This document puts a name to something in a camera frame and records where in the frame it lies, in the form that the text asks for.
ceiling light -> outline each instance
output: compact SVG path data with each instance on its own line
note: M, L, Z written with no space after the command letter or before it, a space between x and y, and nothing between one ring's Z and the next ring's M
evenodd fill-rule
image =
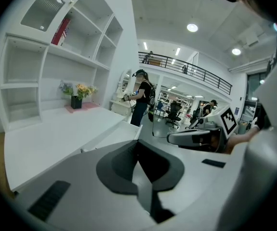
M234 55L238 56L238 55L241 54L241 50L235 48L235 49L232 50L232 53L233 53Z
M186 28L192 33L197 32L198 30L198 26L196 26L195 24L188 24Z
M181 48L177 49L176 56L179 55L180 50L181 50Z
M276 23L273 23L273 28L277 32L277 24Z

flower vase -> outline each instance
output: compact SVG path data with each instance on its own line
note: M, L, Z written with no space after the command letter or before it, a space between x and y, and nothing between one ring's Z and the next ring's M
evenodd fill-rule
M81 103L82 103L82 99L79 100L78 96L71 96L71 107L74 110L81 109Z

railing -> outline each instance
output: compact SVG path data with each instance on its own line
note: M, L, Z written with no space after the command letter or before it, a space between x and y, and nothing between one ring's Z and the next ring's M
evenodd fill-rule
M139 62L183 73L193 78L202 80L230 95L232 85L213 73L191 63L178 60L169 56L138 52Z

black t-shirt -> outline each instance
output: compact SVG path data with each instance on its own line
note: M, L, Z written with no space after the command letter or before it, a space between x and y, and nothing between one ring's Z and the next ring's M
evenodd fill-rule
M206 114L206 110L209 110L209 114L211 113L211 105L209 103L206 104L205 107L202 109L203 117L208 115L208 114Z
M143 81L140 84L139 89L144 89L145 90L145 93L144 93L145 96L142 96L142 98L137 99L136 101L139 102L139 103L148 103L148 100L149 100L149 97L150 97L151 86L146 81Z

